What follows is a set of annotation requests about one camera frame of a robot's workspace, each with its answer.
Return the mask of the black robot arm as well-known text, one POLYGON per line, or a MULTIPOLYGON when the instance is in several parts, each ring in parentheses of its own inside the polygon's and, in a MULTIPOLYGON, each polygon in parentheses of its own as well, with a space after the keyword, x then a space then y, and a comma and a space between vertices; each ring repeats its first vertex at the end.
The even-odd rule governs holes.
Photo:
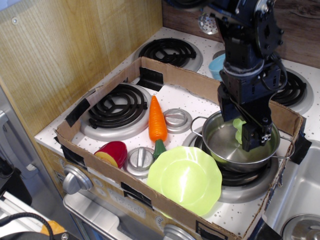
POLYGON ((242 117, 242 148, 264 146, 272 136, 269 102, 287 84, 288 77, 276 53, 283 31, 277 25, 272 0, 172 0, 184 11, 211 9, 225 48, 222 79, 217 90, 225 121, 242 117))

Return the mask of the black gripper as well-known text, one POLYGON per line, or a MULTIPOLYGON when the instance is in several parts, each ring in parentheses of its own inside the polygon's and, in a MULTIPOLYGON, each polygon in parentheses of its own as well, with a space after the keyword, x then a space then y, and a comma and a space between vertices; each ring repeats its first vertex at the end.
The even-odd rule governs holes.
POLYGON ((281 89, 281 62, 260 62, 254 68, 238 68, 228 62, 220 71, 218 101, 225 122, 240 118, 242 148, 249 152, 264 146, 272 135, 271 97, 281 89))

